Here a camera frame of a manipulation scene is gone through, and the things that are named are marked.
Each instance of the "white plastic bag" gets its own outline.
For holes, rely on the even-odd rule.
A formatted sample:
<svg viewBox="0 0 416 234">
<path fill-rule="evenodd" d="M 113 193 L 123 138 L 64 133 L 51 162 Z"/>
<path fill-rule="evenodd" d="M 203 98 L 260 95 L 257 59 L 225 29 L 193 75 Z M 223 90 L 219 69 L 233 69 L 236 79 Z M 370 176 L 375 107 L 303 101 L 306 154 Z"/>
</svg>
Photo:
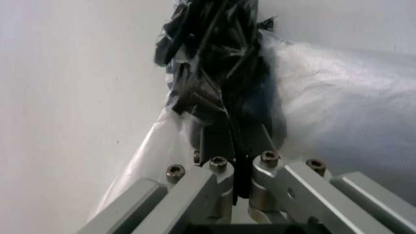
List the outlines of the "white plastic bag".
<svg viewBox="0 0 416 234">
<path fill-rule="evenodd" d="M 282 155 L 360 171 L 416 205 L 416 57 L 262 35 L 287 123 Z"/>
</svg>

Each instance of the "black plastic bag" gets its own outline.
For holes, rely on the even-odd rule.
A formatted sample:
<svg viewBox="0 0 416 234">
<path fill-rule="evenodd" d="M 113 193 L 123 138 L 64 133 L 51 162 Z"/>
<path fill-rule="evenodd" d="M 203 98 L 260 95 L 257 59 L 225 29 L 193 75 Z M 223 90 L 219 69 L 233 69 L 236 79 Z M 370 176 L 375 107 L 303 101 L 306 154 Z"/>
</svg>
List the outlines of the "black plastic bag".
<svg viewBox="0 0 416 234">
<path fill-rule="evenodd" d="M 168 105 L 212 123 L 205 132 L 213 137 L 207 138 L 228 138 L 210 141 L 218 150 L 201 153 L 235 159 L 235 181 L 242 186 L 234 191 L 242 197 L 248 197 L 251 161 L 258 155 L 244 130 L 261 124 L 272 134 L 274 89 L 267 88 L 273 85 L 259 55 L 258 29 L 271 30 L 274 19 L 257 24 L 257 9 L 257 0 L 181 1 L 163 26 L 154 57 L 173 74 Z"/>
</svg>

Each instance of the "white wall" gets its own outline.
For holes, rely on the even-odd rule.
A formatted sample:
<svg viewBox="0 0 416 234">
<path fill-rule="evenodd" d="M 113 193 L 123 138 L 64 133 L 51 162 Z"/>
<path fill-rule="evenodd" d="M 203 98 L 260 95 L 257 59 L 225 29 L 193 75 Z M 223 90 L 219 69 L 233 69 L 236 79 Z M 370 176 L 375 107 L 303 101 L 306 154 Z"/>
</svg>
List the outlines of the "white wall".
<svg viewBox="0 0 416 234">
<path fill-rule="evenodd" d="M 286 39 L 416 53 L 412 0 L 260 0 Z M 73 233 L 156 119 L 170 0 L 0 0 L 0 233 Z"/>
</svg>

